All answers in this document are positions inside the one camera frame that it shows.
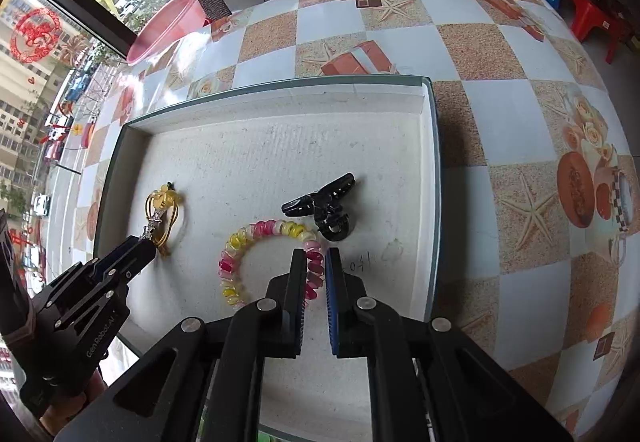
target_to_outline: table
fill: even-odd
[[[586,436],[638,317],[640,186],[602,79],[544,0],[270,0],[125,68],[82,172],[74,260],[94,255],[128,120],[230,88],[376,72],[433,83],[443,160],[434,313]]]

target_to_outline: gold keychain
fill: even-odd
[[[142,237],[146,237],[154,242],[158,248],[158,252],[162,256],[169,255],[169,249],[166,242],[171,234],[171,228],[178,219],[178,203],[180,195],[174,190],[174,184],[165,183],[160,187],[159,191],[153,191],[145,202],[145,214],[147,224],[144,227]],[[166,225],[162,221],[162,217],[167,215]]]

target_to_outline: black hair clip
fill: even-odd
[[[347,173],[326,184],[315,193],[309,193],[282,206],[285,216],[314,215],[318,230],[329,241],[340,241],[349,235],[349,215],[342,214],[342,199],[356,184],[356,179]]]

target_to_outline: red stool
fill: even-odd
[[[575,4],[575,19],[571,31],[580,42],[595,27],[602,28],[609,34],[609,48],[606,61],[610,64],[618,42],[631,34],[631,26],[617,15],[604,11],[592,0],[572,0]]]

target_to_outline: pink basin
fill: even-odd
[[[171,0],[146,23],[127,54],[127,64],[133,66],[161,52],[169,44],[199,30],[206,15],[198,0]]]

